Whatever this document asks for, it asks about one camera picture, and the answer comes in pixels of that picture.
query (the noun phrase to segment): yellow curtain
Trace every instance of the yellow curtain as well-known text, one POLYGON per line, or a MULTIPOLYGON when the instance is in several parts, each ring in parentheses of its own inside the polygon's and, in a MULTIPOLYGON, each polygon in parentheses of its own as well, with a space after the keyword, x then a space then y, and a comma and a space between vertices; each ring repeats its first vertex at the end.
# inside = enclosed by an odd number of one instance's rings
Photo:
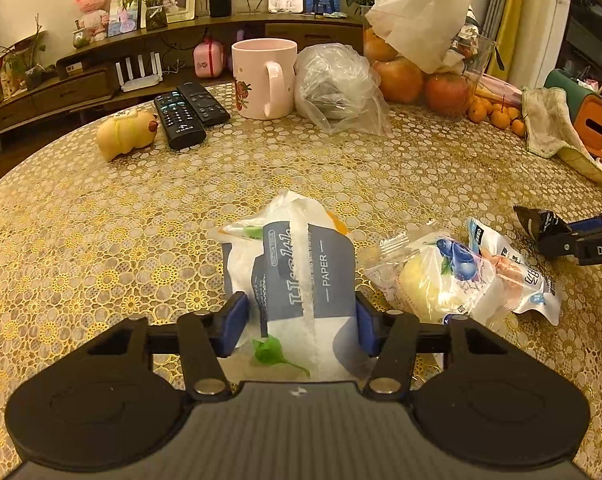
POLYGON ((496 55, 492 56, 488 66, 488 74, 497 77, 503 81, 508 80, 514 47, 516 47, 516 34, 518 32, 518 22, 521 19, 521 7, 523 0, 505 0, 503 8, 503 17, 497 33, 497 48, 500 58, 503 61, 505 70, 498 67, 496 55))

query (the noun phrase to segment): pink box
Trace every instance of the pink box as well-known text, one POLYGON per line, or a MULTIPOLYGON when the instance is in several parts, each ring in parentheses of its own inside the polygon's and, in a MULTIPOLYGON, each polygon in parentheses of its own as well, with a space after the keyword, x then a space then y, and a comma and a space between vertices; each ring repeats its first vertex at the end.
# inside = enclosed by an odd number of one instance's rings
POLYGON ((225 53, 220 41, 205 40, 194 48, 194 72, 197 77, 219 77, 225 66, 225 53))

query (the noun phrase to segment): remote control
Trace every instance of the remote control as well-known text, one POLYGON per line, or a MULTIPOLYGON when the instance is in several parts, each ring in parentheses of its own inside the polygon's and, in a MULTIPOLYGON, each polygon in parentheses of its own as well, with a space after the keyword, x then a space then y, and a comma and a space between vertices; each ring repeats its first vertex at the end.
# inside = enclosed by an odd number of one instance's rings
POLYGON ((206 140, 203 125, 180 92, 161 94, 154 98, 154 104, 172 150, 182 150, 206 140))
POLYGON ((198 120, 203 123, 203 126, 214 126, 215 124, 225 123, 230 119, 227 110, 201 83, 185 83, 178 85, 177 88, 188 103, 192 105, 198 120))

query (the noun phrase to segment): pink bear figurine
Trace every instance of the pink bear figurine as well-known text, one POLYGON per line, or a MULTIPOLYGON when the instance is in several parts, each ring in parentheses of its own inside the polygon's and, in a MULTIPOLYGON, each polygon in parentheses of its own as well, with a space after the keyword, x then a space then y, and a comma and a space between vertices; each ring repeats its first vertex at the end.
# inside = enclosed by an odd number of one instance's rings
POLYGON ((106 27, 110 16, 106 10, 103 10, 106 0, 76 0, 76 2, 83 13, 79 26, 88 29, 91 41, 104 40, 108 36, 106 27))

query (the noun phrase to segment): round table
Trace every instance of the round table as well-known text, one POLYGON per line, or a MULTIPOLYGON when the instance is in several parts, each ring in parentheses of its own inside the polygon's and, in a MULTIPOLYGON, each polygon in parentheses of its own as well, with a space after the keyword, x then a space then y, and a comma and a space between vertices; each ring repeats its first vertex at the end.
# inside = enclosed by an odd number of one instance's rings
MULTIPOLYGON (((211 91, 234 110, 233 85, 211 91)), ((10 393, 130 314, 168 323, 220 306, 222 253, 207 230, 287 188, 334 211, 357 249, 430 219, 466 239, 465 218, 476 216, 561 283, 558 327, 535 312, 511 314, 507 338, 586 395, 591 423, 576 462, 602 478, 602 266, 545 261, 512 210, 547 207, 575 221, 602 211, 602 186, 487 123, 447 123, 413 107, 391 115, 386 136, 327 135, 294 114, 252 121, 232 111, 201 146, 172 152, 159 128, 152 145, 110 163, 95 121, 1 179, 0 477, 19 462, 3 423, 10 393)), ((155 364, 182 387, 176 356, 155 364)))

